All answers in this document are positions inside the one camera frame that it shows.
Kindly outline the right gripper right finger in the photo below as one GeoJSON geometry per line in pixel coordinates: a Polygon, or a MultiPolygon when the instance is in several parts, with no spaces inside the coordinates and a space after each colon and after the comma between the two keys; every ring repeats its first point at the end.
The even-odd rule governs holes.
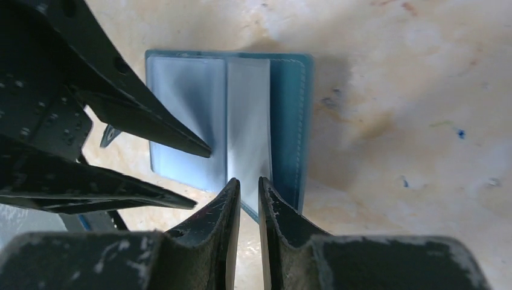
{"type": "Polygon", "coordinates": [[[258,182],[266,289],[490,289],[472,253],[447,236],[335,236],[258,182]]]}

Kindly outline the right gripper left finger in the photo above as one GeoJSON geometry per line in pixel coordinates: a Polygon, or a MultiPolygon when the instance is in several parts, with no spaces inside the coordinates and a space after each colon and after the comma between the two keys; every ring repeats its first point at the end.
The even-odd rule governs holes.
{"type": "Polygon", "coordinates": [[[1,251],[2,289],[233,289],[240,183],[160,231],[34,232],[1,251]]]}

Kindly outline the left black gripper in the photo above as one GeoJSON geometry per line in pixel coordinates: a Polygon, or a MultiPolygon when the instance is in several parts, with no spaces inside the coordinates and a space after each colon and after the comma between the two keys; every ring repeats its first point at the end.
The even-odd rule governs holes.
{"type": "MultiPolygon", "coordinates": [[[[49,53],[50,34],[43,20],[2,1],[1,229],[123,230],[117,209],[194,208],[196,201],[173,191],[80,164],[86,162],[82,147],[92,121],[49,53]],[[9,148],[20,144],[71,161],[7,158],[9,148]]],[[[211,156],[209,145],[169,113],[130,67],[122,73],[113,64],[85,65],[82,96],[102,122],[185,153],[211,156]]]]}

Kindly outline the blue card holder wallet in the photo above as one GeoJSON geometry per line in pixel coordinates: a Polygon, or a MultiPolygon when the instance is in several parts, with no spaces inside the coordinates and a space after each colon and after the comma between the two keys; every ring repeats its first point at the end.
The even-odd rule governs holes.
{"type": "Polygon", "coordinates": [[[305,53],[148,50],[146,84],[159,102],[203,139],[204,158],[150,142],[156,174],[206,192],[231,178],[242,207],[258,217],[258,179],[302,211],[315,64],[305,53]]]}

